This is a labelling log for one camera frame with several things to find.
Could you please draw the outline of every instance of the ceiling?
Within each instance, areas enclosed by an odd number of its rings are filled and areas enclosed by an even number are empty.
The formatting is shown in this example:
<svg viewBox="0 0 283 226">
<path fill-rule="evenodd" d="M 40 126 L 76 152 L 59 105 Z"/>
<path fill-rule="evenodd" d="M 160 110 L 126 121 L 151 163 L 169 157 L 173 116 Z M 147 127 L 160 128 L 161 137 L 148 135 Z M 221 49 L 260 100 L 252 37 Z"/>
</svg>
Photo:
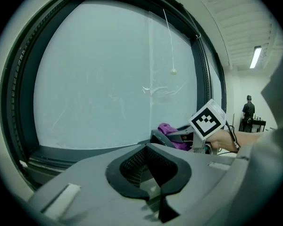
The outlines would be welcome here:
<svg viewBox="0 0 283 226">
<path fill-rule="evenodd" d="M 270 73 L 279 64 L 283 55 L 283 32 L 260 0 L 177 1 L 203 27 L 224 67 L 248 70 L 255 46 L 263 49 L 256 69 Z"/>
</svg>

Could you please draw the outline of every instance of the frosted window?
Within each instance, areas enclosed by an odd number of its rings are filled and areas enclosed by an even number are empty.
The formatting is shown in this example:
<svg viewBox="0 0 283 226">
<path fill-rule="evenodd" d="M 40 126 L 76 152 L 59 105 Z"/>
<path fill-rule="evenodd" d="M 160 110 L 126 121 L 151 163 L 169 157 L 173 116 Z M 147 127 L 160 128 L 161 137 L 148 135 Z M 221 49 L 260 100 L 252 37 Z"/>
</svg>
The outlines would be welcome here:
<svg viewBox="0 0 283 226">
<path fill-rule="evenodd" d="M 218 76 L 218 68 L 215 58 L 213 57 L 213 53 L 211 49 L 207 46 L 207 42 L 203 40 L 204 49 L 206 52 L 206 56 L 208 59 L 209 72 L 212 82 L 212 90 L 213 90 L 213 99 L 217 102 L 217 104 L 221 107 L 222 104 L 222 90 L 221 90 L 221 81 Z"/>
<path fill-rule="evenodd" d="M 37 73 L 34 119 L 41 145 L 95 149 L 149 139 L 196 112 L 189 40 L 140 8 L 86 0 L 51 38 Z"/>
<path fill-rule="evenodd" d="M 222 107 L 222 90 L 221 90 L 221 82 L 216 71 L 210 66 L 210 74 L 211 74 L 211 82 L 212 82 L 212 90 L 213 90 L 213 99 L 216 103 Z"/>
</svg>

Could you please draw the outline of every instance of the man in black clothing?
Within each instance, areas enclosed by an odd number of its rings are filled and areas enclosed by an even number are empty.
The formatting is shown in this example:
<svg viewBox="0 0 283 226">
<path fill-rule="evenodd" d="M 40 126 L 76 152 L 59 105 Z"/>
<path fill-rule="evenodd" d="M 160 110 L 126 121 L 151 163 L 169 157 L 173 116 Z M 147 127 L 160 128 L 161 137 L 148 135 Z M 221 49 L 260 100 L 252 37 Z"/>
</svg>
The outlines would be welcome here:
<svg viewBox="0 0 283 226">
<path fill-rule="evenodd" d="M 251 132 L 252 124 L 253 124 L 253 116 L 255 113 L 255 106 L 251 102 L 251 96 L 247 96 L 247 103 L 243 107 L 243 131 Z"/>
</svg>

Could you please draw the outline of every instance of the fluorescent light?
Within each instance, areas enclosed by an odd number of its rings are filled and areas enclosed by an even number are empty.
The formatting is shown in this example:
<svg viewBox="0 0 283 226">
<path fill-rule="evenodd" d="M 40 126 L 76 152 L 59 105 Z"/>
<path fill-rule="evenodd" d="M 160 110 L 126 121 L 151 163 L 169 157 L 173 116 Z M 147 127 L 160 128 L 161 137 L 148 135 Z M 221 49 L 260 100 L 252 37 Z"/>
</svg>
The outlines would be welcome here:
<svg viewBox="0 0 283 226">
<path fill-rule="evenodd" d="M 256 66 L 256 64 L 257 64 L 257 62 L 258 62 L 258 59 L 259 59 L 259 57 L 260 57 L 261 50 L 262 50 L 261 47 L 256 47 L 256 48 L 255 48 L 255 53 L 254 53 L 253 60 L 251 61 L 251 64 L 250 64 L 250 69 L 255 68 L 255 66 Z"/>
</svg>

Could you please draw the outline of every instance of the hand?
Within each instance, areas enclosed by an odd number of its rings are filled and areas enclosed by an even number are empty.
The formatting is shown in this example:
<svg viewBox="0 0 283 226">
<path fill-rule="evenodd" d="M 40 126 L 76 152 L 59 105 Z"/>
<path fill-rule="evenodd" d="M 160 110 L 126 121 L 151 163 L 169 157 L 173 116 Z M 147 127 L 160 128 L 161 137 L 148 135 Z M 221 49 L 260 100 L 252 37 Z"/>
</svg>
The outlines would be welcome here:
<svg viewBox="0 0 283 226">
<path fill-rule="evenodd" d="M 230 152 L 236 152 L 237 149 L 233 143 L 232 137 L 229 131 L 219 130 L 215 134 L 211 135 L 208 139 L 212 147 L 215 149 L 223 148 Z"/>
</svg>

